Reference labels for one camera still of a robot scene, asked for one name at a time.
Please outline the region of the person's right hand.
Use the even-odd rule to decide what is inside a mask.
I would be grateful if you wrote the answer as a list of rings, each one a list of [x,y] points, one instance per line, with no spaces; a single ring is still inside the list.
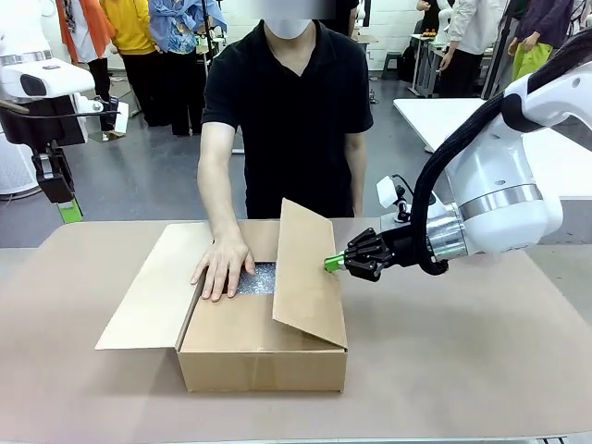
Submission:
[[[216,238],[206,250],[192,277],[196,285],[203,278],[200,297],[218,302],[223,295],[234,298],[238,291],[241,271],[255,274],[255,261],[250,248],[241,235]]]

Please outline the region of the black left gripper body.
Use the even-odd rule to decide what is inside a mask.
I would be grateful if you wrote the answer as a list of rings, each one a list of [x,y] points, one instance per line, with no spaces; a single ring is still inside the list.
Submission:
[[[75,199],[71,171],[63,152],[34,154],[31,160],[37,183],[50,203],[66,204]]]

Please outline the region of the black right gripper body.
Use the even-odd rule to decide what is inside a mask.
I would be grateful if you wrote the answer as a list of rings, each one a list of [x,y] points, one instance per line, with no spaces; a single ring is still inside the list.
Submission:
[[[409,267],[418,265],[431,268],[431,253],[427,248],[426,228],[404,225],[382,231],[379,234],[384,246],[382,268],[392,266]]]

